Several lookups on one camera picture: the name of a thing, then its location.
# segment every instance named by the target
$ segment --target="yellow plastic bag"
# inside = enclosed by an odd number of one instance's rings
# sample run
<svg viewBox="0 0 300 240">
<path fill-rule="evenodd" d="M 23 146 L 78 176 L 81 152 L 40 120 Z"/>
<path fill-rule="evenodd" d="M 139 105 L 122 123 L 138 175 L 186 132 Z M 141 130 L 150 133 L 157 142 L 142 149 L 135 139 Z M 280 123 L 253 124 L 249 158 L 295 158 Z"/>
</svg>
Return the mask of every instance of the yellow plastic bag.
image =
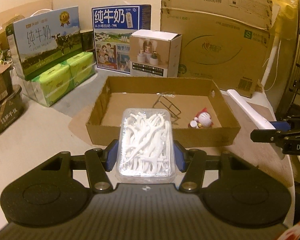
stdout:
<svg viewBox="0 0 300 240">
<path fill-rule="evenodd" d="M 299 0 L 272 0 L 272 2 L 280 5 L 280 10 L 270 33 L 273 35 L 277 33 L 287 40 L 294 38 L 298 24 Z"/>
</svg>

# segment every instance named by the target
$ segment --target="gold medal emblem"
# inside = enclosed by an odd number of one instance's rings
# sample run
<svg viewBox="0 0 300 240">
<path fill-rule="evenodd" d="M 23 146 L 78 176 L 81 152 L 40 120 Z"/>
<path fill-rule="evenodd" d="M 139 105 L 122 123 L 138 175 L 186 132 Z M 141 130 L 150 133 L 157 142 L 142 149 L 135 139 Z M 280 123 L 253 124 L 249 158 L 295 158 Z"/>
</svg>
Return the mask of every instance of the gold medal emblem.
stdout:
<svg viewBox="0 0 300 240">
<path fill-rule="evenodd" d="M 70 15 L 67 11 L 64 11 L 60 14 L 60 22 L 61 22 L 61 26 L 63 27 L 65 24 L 69 25 L 69 19 L 70 19 Z"/>
</svg>

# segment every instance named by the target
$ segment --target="cow illustration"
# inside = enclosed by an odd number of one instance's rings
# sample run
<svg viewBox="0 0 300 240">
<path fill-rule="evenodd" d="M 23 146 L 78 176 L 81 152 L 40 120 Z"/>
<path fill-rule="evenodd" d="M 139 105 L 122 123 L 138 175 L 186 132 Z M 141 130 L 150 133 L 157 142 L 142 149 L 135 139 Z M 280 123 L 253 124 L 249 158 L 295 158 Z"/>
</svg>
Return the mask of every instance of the cow illustration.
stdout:
<svg viewBox="0 0 300 240">
<path fill-rule="evenodd" d="M 57 35 L 52 35 L 51 37 L 56 41 L 57 47 L 61 50 L 62 55 L 64 55 L 64 49 L 67 47 L 69 47 L 71 52 L 71 49 L 73 48 L 71 34 L 60 36 L 60 33 L 58 33 Z"/>
</svg>

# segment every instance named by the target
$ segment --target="blue milk box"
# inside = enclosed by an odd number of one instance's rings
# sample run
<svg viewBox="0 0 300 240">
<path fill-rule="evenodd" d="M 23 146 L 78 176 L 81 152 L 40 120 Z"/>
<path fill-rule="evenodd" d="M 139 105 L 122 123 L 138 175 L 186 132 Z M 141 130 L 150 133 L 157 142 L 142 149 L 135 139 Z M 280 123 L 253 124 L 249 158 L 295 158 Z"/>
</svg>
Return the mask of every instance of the blue milk box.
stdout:
<svg viewBox="0 0 300 240">
<path fill-rule="evenodd" d="M 6 27 L 17 75 L 40 75 L 82 51 L 78 6 L 45 12 Z"/>
<path fill-rule="evenodd" d="M 150 30 L 151 5 L 92 8 L 97 65 L 130 74 L 130 35 Z"/>
</svg>

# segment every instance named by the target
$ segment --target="screw head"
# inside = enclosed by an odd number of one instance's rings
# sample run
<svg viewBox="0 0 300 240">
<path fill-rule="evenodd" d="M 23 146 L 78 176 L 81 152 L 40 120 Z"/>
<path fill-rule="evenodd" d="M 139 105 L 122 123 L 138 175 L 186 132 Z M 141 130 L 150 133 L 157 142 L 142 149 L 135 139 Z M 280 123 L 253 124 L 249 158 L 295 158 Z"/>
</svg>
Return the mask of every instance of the screw head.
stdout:
<svg viewBox="0 0 300 240">
<path fill-rule="evenodd" d="M 185 190 L 194 190 L 198 187 L 198 185 L 195 182 L 187 181 L 182 183 L 181 187 Z"/>
<path fill-rule="evenodd" d="M 108 188 L 110 188 L 110 184 L 104 181 L 101 182 L 97 182 L 96 184 L 94 184 L 94 188 L 97 190 L 106 190 Z"/>
</svg>

